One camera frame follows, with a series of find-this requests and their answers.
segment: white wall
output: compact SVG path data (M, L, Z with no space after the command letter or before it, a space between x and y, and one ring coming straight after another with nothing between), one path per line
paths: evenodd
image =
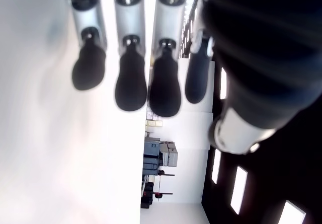
M201 204L153 203L141 209L141 224L209 224Z
M0 0L1 224L139 223L146 109L115 104L115 12L103 4L105 78L78 92L67 0Z
M178 150L177 167L162 167L166 174L175 176L157 176L154 182L155 192L173 195L164 195L162 199L154 198L154 202L201 203L210 148L208 129L213 118L214 62L209 66L205 98L198 104L189 103L184 92L189 60L180 58L178 65L182 94L180 111L174 117L163 118L163 127L149 128L153 131L151 137L174 141Z

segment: robotic hand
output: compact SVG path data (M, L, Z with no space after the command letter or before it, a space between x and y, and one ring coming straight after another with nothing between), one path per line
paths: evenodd
M181 104L176 60L184 2L156 0L150 106L163 117ZM71 0L71 6L81 47L72 78L87 90L104 76L102 10L100 0ZM185 93L191 103L203 99L214 54L229 79L223 112L209 130L216 148L253 152L319 97L321 18L314 10L321 6L322 0L198 0ZM143 1L115 0L115 7L121 56L115 97L121 109L134 111L147 95Z

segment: gray machine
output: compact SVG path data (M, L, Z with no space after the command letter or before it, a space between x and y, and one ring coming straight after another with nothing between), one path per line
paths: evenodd
M143 175L165 175L161 166L176 167L178 151L174 142L162 142L159 138L145 138Z

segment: rectangular ceiling light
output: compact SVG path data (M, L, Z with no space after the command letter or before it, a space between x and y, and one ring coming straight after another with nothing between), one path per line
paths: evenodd
M278 224L302 224L306 213L289 201L286 201Z
M235 186L233 188L230 206L239 214L242 205L245 185L247 179L247 171L243 170L240 166L237 167Z
M221 151L216 150L215 151L215 160L213 162L213 168L212 168L212 176L211 176L211 179L215 184L217 184L217 181L218 181L220 159L221 159Z
M220 99L225 99L227 95L227 74L223 68L221 68L220 79Z

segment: black fingertip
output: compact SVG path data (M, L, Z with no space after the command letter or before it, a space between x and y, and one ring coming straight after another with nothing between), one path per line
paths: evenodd
M105 59L105 51L87 40L72 70L74 87L84 91L98 86L104 78Z
M190 103L202 101L206 95L210 57L207 55L208 39L203 39L196 54L191 53L185 93Z
M144 74L144 58L135 46L129 46L120 58L120 73L115 88L115 100L124 111L136 111L146 101L147 89Z
M161 117L172 117L180 109L178 63L173 60L170 51L163 53L162 57L154 62L149 100L151 110Z

